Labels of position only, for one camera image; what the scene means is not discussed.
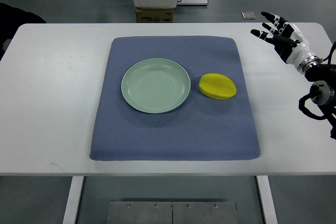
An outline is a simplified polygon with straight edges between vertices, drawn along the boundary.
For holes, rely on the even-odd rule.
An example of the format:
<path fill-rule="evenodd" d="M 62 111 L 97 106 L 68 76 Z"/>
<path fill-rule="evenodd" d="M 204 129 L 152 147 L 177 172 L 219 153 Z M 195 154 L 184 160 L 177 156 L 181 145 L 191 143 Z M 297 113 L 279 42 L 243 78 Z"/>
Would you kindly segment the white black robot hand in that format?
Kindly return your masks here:
<path fill-rule="evenodd" d="M 262 23 L 266 31 L 252 29 L 250 33 L 273 45 L 284 63 L 293 65 L 301 74 L 322 63 L 322 59 L 310 49 L 308 39 L 295 24 L 272 13 L 261 12 L 261 15 L 271 22 L 271 25 Z"/>

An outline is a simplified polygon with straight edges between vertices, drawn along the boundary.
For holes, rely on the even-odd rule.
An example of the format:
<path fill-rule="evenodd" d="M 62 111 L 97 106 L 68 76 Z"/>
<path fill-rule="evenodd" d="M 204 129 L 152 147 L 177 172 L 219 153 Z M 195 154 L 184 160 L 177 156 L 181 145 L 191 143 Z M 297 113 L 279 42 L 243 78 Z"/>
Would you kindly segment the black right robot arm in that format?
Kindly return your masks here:
<path fill-rule="evenodd" d="M 335 51 L 332 45 L 325 59 L 311 61 L 304 67 L 305 78 L 312 82 L 309 93 L 299 99 L 298 108 L 306 116 L 315 120 L 328 120 L 332 129 L 330 137 L 335 139 L 335 64 L 331 63 Z M 311 100 L 318 106 L 322 115 L 312 113 L 306 107 L 306 101 Z"/>

